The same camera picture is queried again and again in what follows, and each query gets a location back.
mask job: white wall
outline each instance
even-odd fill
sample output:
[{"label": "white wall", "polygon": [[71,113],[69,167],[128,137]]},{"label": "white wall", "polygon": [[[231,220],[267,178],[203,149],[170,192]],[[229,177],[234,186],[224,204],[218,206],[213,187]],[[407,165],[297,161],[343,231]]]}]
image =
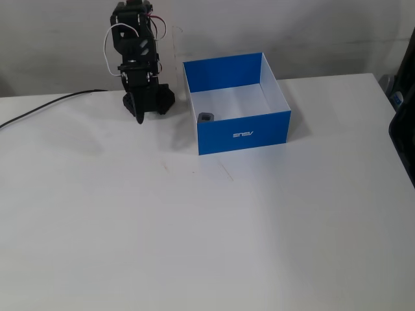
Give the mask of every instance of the white wall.
[{"label": "white wall", "polygon": [[[102,41],[117,0],[2,0],[0,96],[122,89]],[[394,73],[415,27],[413,0],[153,0],[169,23],[161,81],[198,58],[265,52],[278,78]],[[108,45],[115,70],[121,57]]]},{"label": "white wall", "polygon": [[[1,0],[0,97],[123,89],[102,53],[118,0]],[[169,0],[154,0],[169,25]],[[172,36],[159,44],[163,83],[176,84]],[[121,63],[108,40],[113,71]]]}]

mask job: small gray object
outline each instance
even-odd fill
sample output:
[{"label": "small gray object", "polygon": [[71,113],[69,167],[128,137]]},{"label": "small gray object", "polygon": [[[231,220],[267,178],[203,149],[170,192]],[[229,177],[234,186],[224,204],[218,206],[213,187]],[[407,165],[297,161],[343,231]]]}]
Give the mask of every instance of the small gray object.
[{"label": "small gray object", "polygon": [[215,116],[212,113],[202,112],[199,113],[197,123],[212,122],[215,120]]}]

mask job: black cable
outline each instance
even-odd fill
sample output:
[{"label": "black cable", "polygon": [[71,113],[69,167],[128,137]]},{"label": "black cable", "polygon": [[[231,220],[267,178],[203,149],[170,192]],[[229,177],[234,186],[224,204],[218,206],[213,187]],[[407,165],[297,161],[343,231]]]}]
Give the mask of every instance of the black cable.
[{"label": "black cable", "polygon": [[44,104],[44,105],[42,105],[40,107],[37,107],[36,109],[30,110],[29,112],[26,112],[24,115],[20,115],[19,117],[16,117],[16,118],[14,118],[14,119],[12,119],[10,121],[7,121],[6,123],[3,123],[2,125],[0,125],[0,129],[4,128],[5,126],[8,126],[10,123],[13,123],[13,122],[15,122],[17,120],[20,120],[20,119],[26,117],[27,115],[30,115],[30,114],[38,111],[38,110],[41,110],[44,107],[47,107],[47,106],[49,106],[51,104],[54,104],[55,102],[58,102],[60,100],[67,99],[69,97],[73,97],[73,96],[77,96],[77,95],[88,94],[88,93],[95,93],[95,92],[106,92],[106,91],[103,90],[103,89],[91,89],[89,91],[82,91],[82,92],[73,93],[73,94],[69,94],[69,95],[60,97],[58,99],[52,100],[51,102],[48,102],[47,104]]},{"label": "black cable", "polygon": [[156,29],[156,39],[157,39],[157,37],[158,37],[158,29],[157,29],[157,25],[156,25],[156,23],[150,18],[150,20],[151,20],[151,22],[152,22],[152,24],[153,24],[153,26],[154,26],[154,28]]}]

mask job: white table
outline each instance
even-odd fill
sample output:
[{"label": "white table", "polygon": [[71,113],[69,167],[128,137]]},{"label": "white table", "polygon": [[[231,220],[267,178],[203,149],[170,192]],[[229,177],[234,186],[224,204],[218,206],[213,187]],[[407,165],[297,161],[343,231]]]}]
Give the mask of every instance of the white table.
[{"label": "white table", "polygon": [[[281,81],[289,142],[197,156],[123,92],[0,131],[0,310],[415,309],[415,190],[372,75]],[[0,122],[58,97],[3,98]]]}]

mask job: asus logo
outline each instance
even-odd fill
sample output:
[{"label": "asus logo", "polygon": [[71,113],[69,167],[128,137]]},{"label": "asus logo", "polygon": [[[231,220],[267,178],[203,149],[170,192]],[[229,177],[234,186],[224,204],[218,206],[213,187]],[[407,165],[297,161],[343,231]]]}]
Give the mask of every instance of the asus logo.
[{"label": "asus logo", "polygon": [[245,133],[234,134],[233,138],[240,137],[240,136],[251,136],[253,133],[254,132],[245,132]]}]

